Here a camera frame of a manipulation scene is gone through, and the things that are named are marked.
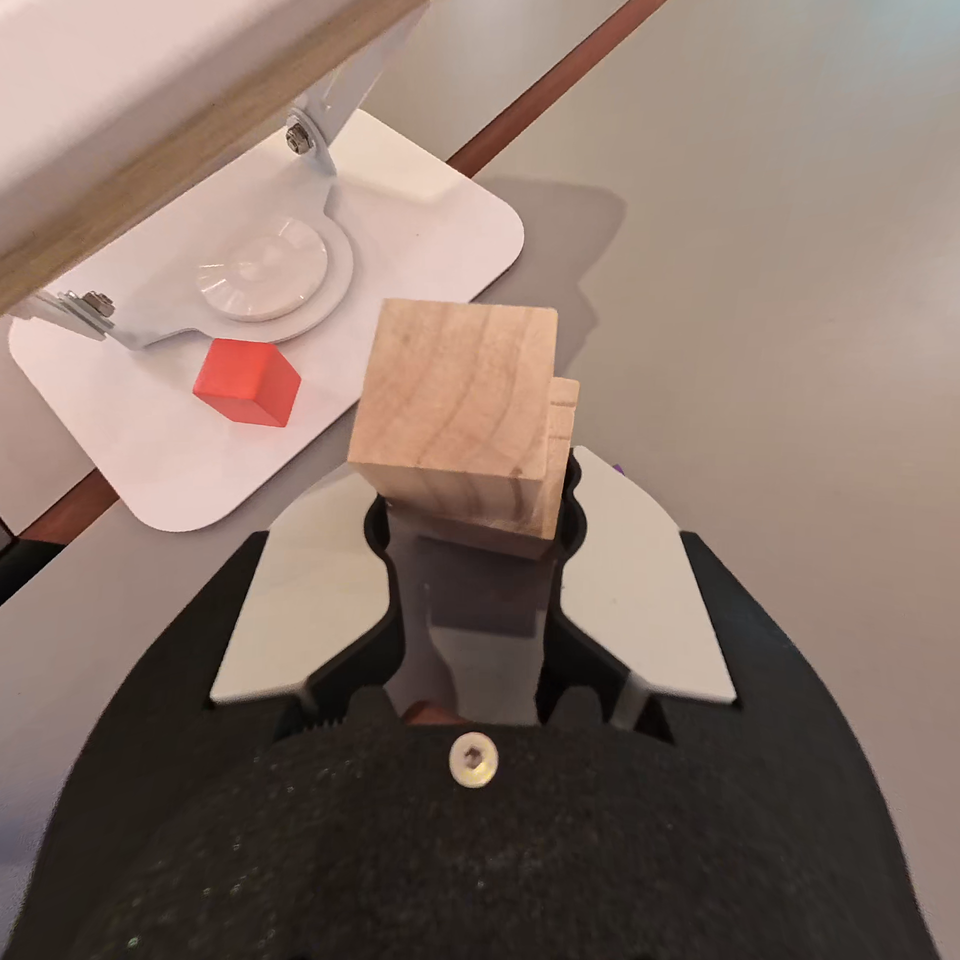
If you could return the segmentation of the white folding stand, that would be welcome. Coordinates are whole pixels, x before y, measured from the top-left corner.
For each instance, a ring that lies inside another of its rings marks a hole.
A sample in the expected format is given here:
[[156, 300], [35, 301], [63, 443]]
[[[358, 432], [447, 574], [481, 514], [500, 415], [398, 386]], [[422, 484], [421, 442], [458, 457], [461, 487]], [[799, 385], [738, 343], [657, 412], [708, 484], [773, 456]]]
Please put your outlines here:
[[[14, 363], [119, 497], [148, 526], [189, 532], [221, 521], [359, 398], [382, 302], [467, 303], [518, 258], [521, 218], [510, 206], [364, 111], [332, 146], [337, 177], [325, 210], [353, 253], [349, 287], [309, 330], [334, 285], [285, 318], [229, 323], [208, 309], [198, 268], [218, 243], [271, 216], [318, 234], [327, 186], [283, 134], [258, 146], [51, 284], [102, 292], [128, 337], [171, 338], [128, 349], [38, 319], [12, 321]], [[235, 423], [193, 393], [210, 340], [278, 342], [301, 378], [284, 427]]]

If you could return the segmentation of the red wooden cube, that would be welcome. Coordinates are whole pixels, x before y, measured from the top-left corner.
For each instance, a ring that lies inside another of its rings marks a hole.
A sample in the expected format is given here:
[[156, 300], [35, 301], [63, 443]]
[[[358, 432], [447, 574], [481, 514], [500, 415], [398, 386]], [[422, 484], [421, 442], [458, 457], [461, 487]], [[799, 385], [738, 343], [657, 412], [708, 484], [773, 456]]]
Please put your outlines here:
[[194, 397], [235, 424], [283, 428], [302, 378], [272, 343], [214, 339], [194, 381]]

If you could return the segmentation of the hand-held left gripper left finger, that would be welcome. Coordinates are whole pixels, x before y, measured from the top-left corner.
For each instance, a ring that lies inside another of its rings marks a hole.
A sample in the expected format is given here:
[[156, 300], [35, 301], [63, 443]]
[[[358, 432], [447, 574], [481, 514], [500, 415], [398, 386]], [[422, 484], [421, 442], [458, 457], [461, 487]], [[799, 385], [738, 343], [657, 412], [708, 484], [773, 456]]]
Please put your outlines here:
[[343, 710], [405, 653], [386, 502], [341, 465], [270, 523], [219, 671], [217, 707], [293, 695]]

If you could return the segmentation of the large wooden cube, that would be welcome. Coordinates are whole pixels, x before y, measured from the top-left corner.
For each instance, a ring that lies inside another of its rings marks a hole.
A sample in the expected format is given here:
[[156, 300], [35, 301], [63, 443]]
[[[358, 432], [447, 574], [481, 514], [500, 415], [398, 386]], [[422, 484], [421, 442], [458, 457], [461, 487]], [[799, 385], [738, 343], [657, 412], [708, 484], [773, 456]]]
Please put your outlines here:
[[552, 548], [559, 526], [570, 441], [580, 384], [553, 377], [549, 390], [546, 475], [531, 513], [522, 520], [480, 520], [438, 515], [388, 502], [391, 523], [403, 523], [427, 539], [537, 561]]

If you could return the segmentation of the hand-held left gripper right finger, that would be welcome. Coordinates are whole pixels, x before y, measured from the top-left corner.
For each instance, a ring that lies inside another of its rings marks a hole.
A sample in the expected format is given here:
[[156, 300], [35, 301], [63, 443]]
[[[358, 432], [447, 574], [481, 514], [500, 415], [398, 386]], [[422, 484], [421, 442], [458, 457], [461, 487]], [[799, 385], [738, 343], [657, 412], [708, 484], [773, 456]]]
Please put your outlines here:
[[543, 633], [543, 710], [571, 687], [603, 713], [653, 695], [729, 707], [737, 690], [678, 524], [585, 446], [571, 449]]

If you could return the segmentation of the medium wooden cube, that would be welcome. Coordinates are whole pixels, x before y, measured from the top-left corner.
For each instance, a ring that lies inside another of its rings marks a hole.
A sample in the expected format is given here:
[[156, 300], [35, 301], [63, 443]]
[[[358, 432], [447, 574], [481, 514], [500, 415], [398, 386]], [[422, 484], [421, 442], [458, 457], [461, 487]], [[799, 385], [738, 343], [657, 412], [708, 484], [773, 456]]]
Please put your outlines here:
[[383, 302], [347, 462], [389, 501], [525, 522], [546, 484], [555, 309]]

